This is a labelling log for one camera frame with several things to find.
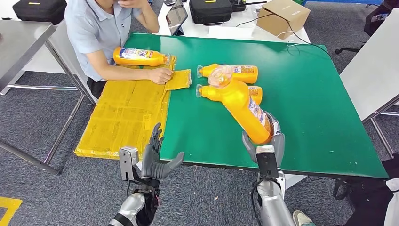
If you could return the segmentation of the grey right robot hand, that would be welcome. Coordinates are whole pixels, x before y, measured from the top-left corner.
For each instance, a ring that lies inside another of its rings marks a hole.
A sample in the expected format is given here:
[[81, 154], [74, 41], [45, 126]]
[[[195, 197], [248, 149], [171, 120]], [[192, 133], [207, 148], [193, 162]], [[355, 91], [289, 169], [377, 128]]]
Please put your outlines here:
[[[276, 163], [277, 163], [277, 168], [281, 169], [281, 164], [282, 164], [282, 159], [284, 156], [284, 150], [285, 150], [285, 135], [281, 131], [281, 126], [279, 124], [279, 121], [269, 112], [264, 111], [271, 123], [271, 129], [272, 129], [272, 137], [271, 141], [269, 144], [274, 146], [274, 151], [275, 151], [275, 157], [276, 157]], [[242, 131], [242, 143], [245, 146], [247, 152], [249, 153], [251, 160], [254, 163], [257, 163], [257, 158], [256, 158], [256, 147], [252, 144], [248, 134], [245, 131]]]

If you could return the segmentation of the person's left hand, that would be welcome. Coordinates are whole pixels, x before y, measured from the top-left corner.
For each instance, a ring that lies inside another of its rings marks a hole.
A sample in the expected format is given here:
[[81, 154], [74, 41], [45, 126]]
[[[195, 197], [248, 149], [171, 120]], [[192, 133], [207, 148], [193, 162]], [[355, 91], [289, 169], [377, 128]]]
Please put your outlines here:
[[118, 4], [124, 8], [145, 8], [149, 6], [147, 0], [119, 0]]

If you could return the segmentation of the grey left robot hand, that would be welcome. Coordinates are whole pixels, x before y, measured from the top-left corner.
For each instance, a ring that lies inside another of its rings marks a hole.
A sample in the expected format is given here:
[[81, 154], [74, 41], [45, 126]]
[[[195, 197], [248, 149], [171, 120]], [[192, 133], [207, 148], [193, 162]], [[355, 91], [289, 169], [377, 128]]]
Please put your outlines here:
[[160, 136], [162, 132], [160, 127], [161, 123], [158, 122], [153, 128], [149, 143], [144, 149], [141, 168], [142, 178], [163, 179], [183, 163], [185, 152], [179, 152], [178, 155], [168, 163], [164, 163], [160, 160], [160, 149], [164, 139], [164, 137]]

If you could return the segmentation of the person's right hand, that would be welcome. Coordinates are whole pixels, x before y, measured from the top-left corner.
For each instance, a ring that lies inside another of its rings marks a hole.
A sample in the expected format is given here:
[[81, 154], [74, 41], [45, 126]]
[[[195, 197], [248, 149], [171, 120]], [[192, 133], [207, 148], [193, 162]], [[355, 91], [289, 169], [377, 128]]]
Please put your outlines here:
[[155, 68], [147, 70], [147, 77], [156, 84], [164, 85], [173, 77], [174, 72], [168, 68]]

